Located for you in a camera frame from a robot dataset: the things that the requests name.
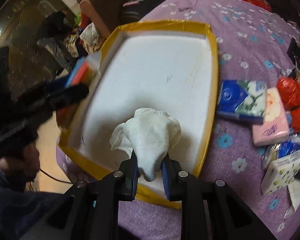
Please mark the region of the red plastic bag ball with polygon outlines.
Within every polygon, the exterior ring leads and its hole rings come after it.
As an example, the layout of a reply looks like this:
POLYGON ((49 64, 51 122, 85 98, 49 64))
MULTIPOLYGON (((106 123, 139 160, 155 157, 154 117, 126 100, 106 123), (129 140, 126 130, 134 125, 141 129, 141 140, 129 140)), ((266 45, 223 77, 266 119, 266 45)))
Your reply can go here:
POLYGON ((297 76, 296 79, 280 77, 276 88, 286 110, 290 111, 300 107, 300 76, 297 76))

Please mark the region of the blue red sponge pack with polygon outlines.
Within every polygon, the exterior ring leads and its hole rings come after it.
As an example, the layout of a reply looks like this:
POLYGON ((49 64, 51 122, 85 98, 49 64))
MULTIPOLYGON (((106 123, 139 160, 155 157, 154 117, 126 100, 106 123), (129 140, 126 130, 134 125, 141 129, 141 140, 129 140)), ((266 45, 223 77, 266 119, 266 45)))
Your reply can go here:
POLYGON ((92 67, 93 65, 86 57, 79 59, 76 62, 74 69, 69 74, 68 80, 64 87, 68 88, 80 83, 90 85, 91 81, 95 77, 95 71, 92 67))

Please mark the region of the small red bag ball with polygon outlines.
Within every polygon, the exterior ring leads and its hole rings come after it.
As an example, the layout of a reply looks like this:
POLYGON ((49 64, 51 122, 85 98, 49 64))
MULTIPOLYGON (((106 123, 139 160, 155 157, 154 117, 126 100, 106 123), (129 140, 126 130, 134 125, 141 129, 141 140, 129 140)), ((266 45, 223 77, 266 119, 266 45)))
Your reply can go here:
POLYGON ((294 133, 300 132, 300 107, 297 107, 296 109, 291 111, 291 127, 293 128, 294 133))

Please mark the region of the white cloth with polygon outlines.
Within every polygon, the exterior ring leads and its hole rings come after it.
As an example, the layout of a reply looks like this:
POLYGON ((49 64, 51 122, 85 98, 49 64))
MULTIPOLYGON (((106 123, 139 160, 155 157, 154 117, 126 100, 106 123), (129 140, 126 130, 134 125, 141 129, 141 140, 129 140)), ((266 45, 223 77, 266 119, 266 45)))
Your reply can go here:
POLYGON ((176 118, 164 111, 140 108, 133 118, 114 129, 109 142, 112 151, 125 151, 129 157, 135 153, 140 174, 151 182, 180 138, 181 126, 176 118))

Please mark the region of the person in background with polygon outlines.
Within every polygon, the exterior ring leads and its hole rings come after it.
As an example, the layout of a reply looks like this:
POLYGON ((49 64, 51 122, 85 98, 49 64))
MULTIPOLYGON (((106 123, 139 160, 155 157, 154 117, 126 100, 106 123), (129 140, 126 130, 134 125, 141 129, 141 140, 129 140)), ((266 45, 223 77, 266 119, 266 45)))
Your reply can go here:
POLYGON ((37 40, 44 38, 55 38, 64 40, 72 32, 72 27, 64 22, 69 10, 64 8, 61 11, 53 12, 42 21, 38 31, 37 40))

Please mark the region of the yellow-edged white foam tray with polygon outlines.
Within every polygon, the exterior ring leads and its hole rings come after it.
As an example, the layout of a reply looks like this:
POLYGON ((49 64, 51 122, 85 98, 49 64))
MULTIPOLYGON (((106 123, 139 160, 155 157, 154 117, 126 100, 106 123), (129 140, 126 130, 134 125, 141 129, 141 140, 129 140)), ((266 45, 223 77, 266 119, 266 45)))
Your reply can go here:
POLYGON ((217 42, 210 25, 155 21, 117 27, 90 55, 94 78, 59 148, 96 179, 119 168, 127 153, 110 149, 115 127, 139 108, 165 111, 181 125, 182 137, 169 152, 199 176, 217 101, 217 42))

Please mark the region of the blue white snack packet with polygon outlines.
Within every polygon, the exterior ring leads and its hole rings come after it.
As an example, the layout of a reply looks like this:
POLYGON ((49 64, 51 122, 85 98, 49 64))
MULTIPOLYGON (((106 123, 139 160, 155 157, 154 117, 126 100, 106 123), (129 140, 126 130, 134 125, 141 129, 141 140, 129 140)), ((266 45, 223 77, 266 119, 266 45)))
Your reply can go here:
POLYGON ((262 157, 262 169, 267 170, 271 161, 283 158, 298 150, 300 150, 300 137, 297 134, 290 135, 285 142, 268 146, 262 157))

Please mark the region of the white plastic bag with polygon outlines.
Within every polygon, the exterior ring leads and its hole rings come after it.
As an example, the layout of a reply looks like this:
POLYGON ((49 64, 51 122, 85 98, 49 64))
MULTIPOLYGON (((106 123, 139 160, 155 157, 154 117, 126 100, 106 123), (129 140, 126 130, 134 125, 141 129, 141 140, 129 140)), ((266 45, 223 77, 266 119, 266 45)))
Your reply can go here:
POLYGON ((300 206, 300 180, 294 179, 288 185, 288 191, 290 196, 291 205, 286 211, 284 218, 288 218, 297 211, 300 206))

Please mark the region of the pink tissue pack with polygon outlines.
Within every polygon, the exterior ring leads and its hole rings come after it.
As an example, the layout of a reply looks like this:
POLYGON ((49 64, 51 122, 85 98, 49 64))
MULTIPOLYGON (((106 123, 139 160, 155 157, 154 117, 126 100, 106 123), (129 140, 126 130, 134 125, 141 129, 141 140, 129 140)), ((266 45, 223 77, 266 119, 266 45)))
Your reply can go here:
POLYGON ((285 142, 289 137, 289 126, 281 96, 276 87, 267 89, 267 105, 262 125, 252 126, 255 146, 266 146, 285 142))

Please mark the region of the blue floral tissue pack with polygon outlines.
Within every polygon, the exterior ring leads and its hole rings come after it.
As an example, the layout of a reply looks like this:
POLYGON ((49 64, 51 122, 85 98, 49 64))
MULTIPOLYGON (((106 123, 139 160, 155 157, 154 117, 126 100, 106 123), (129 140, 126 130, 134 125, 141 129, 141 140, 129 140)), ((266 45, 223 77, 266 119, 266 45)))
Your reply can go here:
POLYGON ((264 121, 267 84, 263 81, 223 80, 216 107, 218 115, 260 125, 264 121))

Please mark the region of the white floral tissue pack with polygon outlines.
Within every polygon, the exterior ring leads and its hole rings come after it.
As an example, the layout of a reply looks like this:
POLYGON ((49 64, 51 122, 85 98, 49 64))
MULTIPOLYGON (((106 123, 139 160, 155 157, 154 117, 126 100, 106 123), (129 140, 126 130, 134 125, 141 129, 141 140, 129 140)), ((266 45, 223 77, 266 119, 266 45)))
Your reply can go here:
POLYGON ((260 188, 265 196, 289 185, 300 170, 300 150, 271 161, 260 188))

